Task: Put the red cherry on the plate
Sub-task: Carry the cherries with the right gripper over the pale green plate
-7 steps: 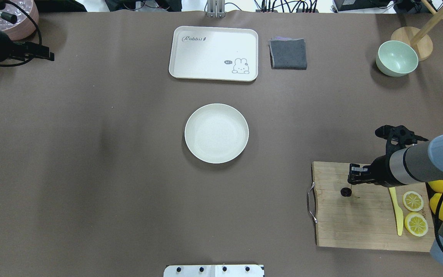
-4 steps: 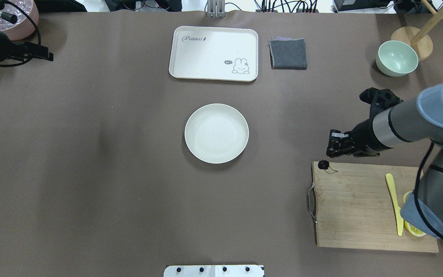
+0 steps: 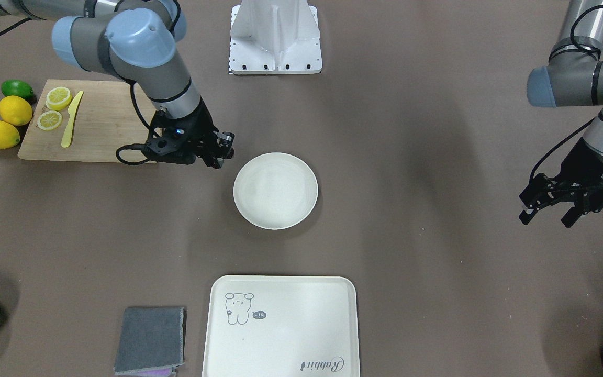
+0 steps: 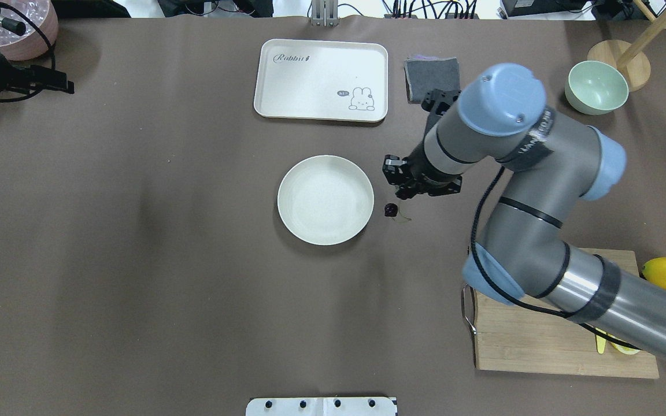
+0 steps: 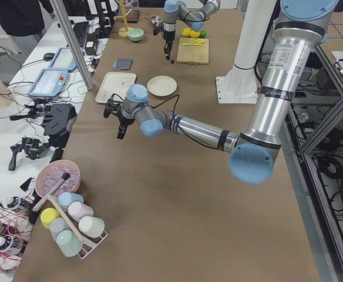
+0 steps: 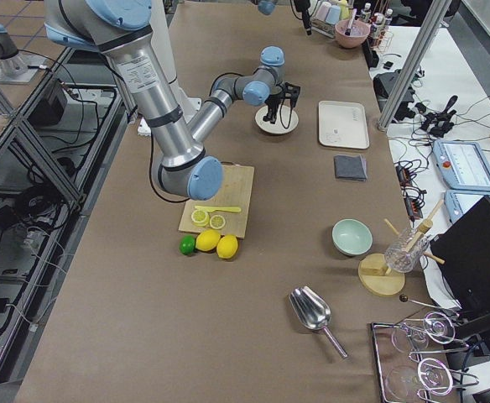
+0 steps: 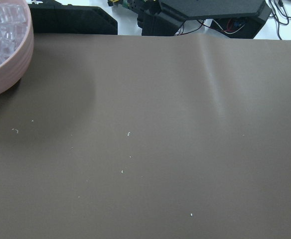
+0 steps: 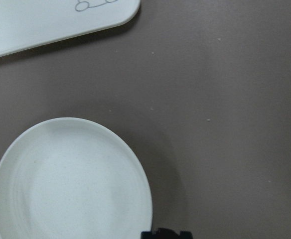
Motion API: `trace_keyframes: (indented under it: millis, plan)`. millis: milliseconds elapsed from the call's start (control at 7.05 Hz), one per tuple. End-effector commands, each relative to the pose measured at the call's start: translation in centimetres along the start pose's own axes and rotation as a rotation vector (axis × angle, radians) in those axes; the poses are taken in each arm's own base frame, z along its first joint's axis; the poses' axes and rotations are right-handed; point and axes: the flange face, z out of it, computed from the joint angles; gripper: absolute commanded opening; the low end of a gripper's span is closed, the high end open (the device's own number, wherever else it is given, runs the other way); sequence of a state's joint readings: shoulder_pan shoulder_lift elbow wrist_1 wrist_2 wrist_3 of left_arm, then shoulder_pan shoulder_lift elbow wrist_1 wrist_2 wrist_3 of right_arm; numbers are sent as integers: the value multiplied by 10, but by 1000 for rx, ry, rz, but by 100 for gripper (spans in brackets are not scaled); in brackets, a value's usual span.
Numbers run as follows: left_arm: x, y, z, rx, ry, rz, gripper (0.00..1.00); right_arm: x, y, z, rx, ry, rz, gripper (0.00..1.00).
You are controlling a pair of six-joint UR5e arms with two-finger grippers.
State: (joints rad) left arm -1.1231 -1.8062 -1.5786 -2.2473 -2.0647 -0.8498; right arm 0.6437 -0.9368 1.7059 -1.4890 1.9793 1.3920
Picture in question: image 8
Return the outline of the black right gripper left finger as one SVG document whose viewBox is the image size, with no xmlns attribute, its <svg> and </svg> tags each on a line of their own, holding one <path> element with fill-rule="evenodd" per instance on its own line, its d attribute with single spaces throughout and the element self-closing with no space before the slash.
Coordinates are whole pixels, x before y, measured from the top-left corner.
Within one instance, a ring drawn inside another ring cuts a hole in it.
<svg viewBox="0 0 291 239">
<path fill-rule="evenodd" d="M 141 239 L 157 239 L 157 234 L 153 231 L 143 231 L 141 232 Z"/>
</svg>

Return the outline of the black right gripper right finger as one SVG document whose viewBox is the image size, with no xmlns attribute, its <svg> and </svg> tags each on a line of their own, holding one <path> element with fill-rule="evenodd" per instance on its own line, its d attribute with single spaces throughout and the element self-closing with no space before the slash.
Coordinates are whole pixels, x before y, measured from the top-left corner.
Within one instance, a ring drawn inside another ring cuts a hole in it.
<svg viewBox="0 0 291 239">
<path fill-rule="evenodd" d="M 192 233 L 190 231 L 180 231 L 179 239 L 192 239 Z"/>
</svg>

